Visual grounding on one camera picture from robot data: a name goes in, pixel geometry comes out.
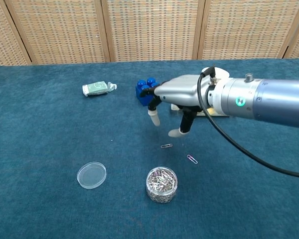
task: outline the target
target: clear plastic lid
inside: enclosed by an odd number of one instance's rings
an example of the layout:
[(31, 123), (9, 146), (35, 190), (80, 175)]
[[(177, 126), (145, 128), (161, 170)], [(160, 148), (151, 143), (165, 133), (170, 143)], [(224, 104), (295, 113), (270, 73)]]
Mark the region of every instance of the clear plastic lid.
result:
[(106, 169), (102, 163), (90, 162), (80, 168), (77, 180), (86, 189), (99, 187), (106, 178)]

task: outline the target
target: wire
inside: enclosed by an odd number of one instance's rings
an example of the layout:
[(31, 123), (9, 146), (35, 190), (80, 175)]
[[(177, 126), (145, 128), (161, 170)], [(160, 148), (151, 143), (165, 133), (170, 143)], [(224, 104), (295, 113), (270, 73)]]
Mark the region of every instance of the wire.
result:
[(245, 155), (247, 155), (248, 157), (250, 157), (251, 159), (253, 159), (254, 161), (256, 161), (259, 164), (262, 164), (263, 166), (272, 169), (276, 172), (279, 173), (283, 173), (283, 174), (287, 174), (293, 177), (298, 177), (299, 178), (299, 173), (298, 172), (292, 172), (292, 171), (288, 171), (282, 168), (278, 168), (274, 165), (271, 165), (263, 160), (261, 160), (260, 158), (258, 158), (257, 156), (253, 155), (251, 152), (247, 151), (245, 148), (243, 148), (242, 146), (240, 146), (237, 142), (235, 142), (228, 134), (226, 134), (218, 125), (217, 123), (212, 119), (212, 117), (210, 116), (208, 110), (206, 109), (206, 107), (204, 106), (204, 102), (202, 99), (202, 94), (201, 94), (201, 81), (202, 79), (209, 74), (204, 74), (201, 73), (199, 78), (198, 78), (198, 82), (197, 82), (197, 94), (198, 94), (198, 100), (199, 100), (199, 104), (200, 107), (203, 109), (205, 115), (207, 116), (208, 120), (211, 122), (211, 124), (215, 127), (215, 129), (225, 138), (227, 139), (233, 146), (235, 146), (238, 150), (240, 150), (242, 153), (244, 153)]

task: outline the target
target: table surface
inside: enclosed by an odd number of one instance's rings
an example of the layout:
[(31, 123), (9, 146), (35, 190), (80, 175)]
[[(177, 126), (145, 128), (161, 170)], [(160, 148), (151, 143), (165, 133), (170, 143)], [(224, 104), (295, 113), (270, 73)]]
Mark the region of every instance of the table surface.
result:
[[(181, 114), (161, 104), (155, 127), (135, 96), (140, 79), (162, 82), (212, 64), (231, 77), (299, 79), (299, 59), (0, 66), (0, 239), (299, 239), (299, 178), (246, 157), (206, 118), (170, 138)], [(85, 97), (82, 85), (96, 81), (118, 88)], [(215, 120), (252, 153), (299, 171), (298, 128)], [(105, 165), (107, 178), (87, 190), (76, 176), (91, 161)], [(157, 166), (178, 177), (168, 204), (146, 194)]]

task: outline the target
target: paper clip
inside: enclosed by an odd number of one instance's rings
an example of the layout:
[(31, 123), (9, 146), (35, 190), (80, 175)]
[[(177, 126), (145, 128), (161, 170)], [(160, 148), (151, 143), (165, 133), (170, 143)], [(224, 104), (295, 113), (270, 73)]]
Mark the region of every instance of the paper clip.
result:
[(164, 145), (161, 145), (161, 148), (169, 148), (169, 147), (172, 147), (173, 145), (171, 143), (169, 144), (164, 144)]
[(193, 156), (191, 156), (191, 155), (188, 155), (187, 158), (188, 158), (190, 161), (192, 161), (194, 164), (197, 164), (197, 163), (198, 163), (197, 160), (194, 159)]

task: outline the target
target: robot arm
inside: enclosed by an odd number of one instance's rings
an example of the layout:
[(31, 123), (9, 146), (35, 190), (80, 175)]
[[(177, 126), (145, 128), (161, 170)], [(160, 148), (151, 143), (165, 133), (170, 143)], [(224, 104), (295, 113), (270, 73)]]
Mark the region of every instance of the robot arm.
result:
[[(215, 67), (201, 75), (201, 96), (206, 109), (213, 108), (226, 116), (299, 127), (299, 81), (254, 79), (251, 74), (246, 74), (246, 78), (230, 78)], [(156, 126), (160, 125), (157, 106), (161, 102), (183, 110), (180, 127), (168, 133), (171, 137), (188, 134), (197, 113), (202, 111), (197, 95), (199, 77), (183, 75), (141, 93), (154, 95), (148, 114)]]

